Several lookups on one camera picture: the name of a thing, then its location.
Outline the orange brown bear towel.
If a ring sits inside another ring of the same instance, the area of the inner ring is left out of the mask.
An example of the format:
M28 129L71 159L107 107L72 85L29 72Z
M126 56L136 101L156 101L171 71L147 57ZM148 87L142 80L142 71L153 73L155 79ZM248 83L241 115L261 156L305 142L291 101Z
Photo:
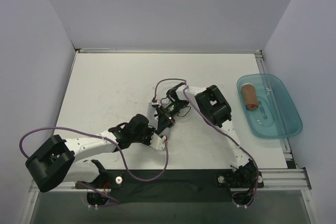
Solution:
M251 83L247 83L241 87L241 96L246 109L253 111L259 107L256 88Z

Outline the grey towel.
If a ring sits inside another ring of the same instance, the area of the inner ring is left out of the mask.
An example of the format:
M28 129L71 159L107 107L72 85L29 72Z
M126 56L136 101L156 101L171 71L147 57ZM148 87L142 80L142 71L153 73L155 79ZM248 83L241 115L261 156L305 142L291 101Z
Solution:
M148 118L150 123L158 120L158 113L156 111L157 104L153 102L149 102L148 109L146 113L146 117Z

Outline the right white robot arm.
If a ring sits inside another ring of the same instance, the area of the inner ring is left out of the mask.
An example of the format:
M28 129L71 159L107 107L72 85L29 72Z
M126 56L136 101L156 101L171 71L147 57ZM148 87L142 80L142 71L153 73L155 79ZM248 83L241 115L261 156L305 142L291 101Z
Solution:
M189 86L185 80L166 92L168 104L157 99L157 88L151 106L158 114L157 131L172 127L173 116L183 108L192 107L217 133L224 137L226 158L233 171L233 181L239 187L255 192L258 186L259 169L252 155L240 144L232 119L232 109L216 85L207 88Z

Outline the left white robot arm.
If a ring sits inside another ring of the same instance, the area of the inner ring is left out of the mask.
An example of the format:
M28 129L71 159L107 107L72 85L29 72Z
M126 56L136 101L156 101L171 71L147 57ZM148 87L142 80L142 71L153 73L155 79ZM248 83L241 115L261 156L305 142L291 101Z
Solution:
M133 143L163 150L165 139L157 135L144 115L137 114L130 122L112 127L97 137L63 139L53 135L27 159L25 165L42 193L63 182L81 181L100 188L106 183L106 175L93 156L123 150Z

